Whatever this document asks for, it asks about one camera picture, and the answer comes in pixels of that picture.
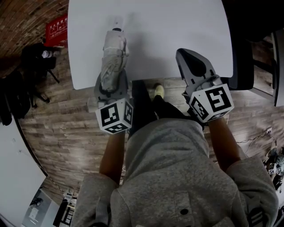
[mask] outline white wall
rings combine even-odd
[[[51,201],[51,204],[47,210],[47,213],[45,214],[45,217],[40,227],[52,227],[58,209],[59,205]]]
[[[13,119],[0,124],[0,214],[20,227],[45,175],[32,159]]]

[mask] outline forearm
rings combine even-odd
[[[125,132],[110,135],[103,155],[99,173],[119,184],[124,159]]]
[[[209,122],[212,146],[223,171],[240,160],[238,146],[223,118]]]

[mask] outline black pants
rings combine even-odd
[[[145,83],[142,80],[132,82],[133,120],[129,138],[147,124],[157,120],[156,114],[161,118],[177,118],[197,121],[196,118],[185,116],[172,104],[165,102],[157,95],[151,101]]]

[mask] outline gray hoodie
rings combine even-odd
[[[256,221],[276,220],[278,198],[261,160],[244,159],[223,172],[194,121],[146,125],[128,141],[125,165],[121,187],[99,173],[85,177],[72,227],[247,227],[255,208],[263,210]]]

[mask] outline white sneaker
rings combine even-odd
[[[156,88],[155,88],[155,93],[154,94],[155,94],[155,96],[156,95],[160,95],[162,98],[164,98],[164,96],[165,96],[165,89],[164,89],[164,87],[161,84],[157,85]]]

